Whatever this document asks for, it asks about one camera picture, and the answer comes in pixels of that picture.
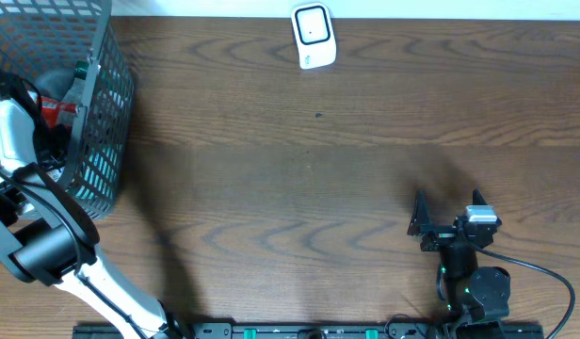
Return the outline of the red snack packet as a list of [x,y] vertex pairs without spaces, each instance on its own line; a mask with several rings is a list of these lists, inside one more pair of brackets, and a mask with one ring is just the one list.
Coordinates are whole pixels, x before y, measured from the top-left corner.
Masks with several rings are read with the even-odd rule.
[[72,130],[77,117],[76,104],[59,102],[51,98],[42,97],[40,105],[41,115],[50,129],[63,126],[69,131]]

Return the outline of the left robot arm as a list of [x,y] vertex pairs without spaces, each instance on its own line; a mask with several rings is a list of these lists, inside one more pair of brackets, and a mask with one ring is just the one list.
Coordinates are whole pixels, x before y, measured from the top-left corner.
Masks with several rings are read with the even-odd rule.
[[190,337],[161,301],[107,259],[92,219],[44,169],[67,135],[48,126],[40,91],[31,82],[0,70],[1,184],[40,214],[12,232],[17,212],[0,194],[0,262],[22,282],[40,282],[83,300],[125,338]]

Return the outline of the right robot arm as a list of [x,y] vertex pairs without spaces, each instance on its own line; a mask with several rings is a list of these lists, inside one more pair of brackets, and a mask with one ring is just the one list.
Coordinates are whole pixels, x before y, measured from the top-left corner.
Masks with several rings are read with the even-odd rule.
[[408,234],[421,239],[422,251],[435,251],[441,262],[437,294],[449,316],[426,331],[426,338],[506,338],[501,319],[509,315],[510,275],[499,266],[480,266],[477,251],[493,242],[502,222],[478,190],[472,203],[450,225],[431,219],[425,194],[419,190]]

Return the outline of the white barcode scanner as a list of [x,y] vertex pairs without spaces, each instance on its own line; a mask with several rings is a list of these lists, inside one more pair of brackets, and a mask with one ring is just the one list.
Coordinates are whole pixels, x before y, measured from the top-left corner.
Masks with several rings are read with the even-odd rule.
[[312,3],[295,7],[291,21],[302,70],[329,66],[335,61],[336,39],[327,6]]

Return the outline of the grey plastic mesh basket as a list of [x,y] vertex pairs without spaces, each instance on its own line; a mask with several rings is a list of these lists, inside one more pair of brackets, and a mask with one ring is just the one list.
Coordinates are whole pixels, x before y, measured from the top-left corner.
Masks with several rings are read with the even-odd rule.
[[64,97],[76,67],[87,70],[57,182],[94,219],[115,205],[135,89],[111,12],[109,0],[0,0],[0,70],[51,99]]

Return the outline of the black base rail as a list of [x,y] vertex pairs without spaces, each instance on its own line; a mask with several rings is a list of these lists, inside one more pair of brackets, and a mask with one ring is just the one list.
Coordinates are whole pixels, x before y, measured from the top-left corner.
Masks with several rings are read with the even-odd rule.
[[228,323],[194,324],[190,333],[197,339],[411,339],[411,338],[508,338],[542,339],[539,325],[486,325],[462,326],[451,331],[450,326],[439,330],[425,324],[391,323],[377,325],[232,325]]

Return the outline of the green white snack bag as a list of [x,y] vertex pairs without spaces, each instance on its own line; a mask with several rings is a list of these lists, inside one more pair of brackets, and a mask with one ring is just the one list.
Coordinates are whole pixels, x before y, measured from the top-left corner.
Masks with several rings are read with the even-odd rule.
[[79,60],[76,62],[72,76],[65,84],[60,101],[64,103],[80,104],[89,71],[89,63]]

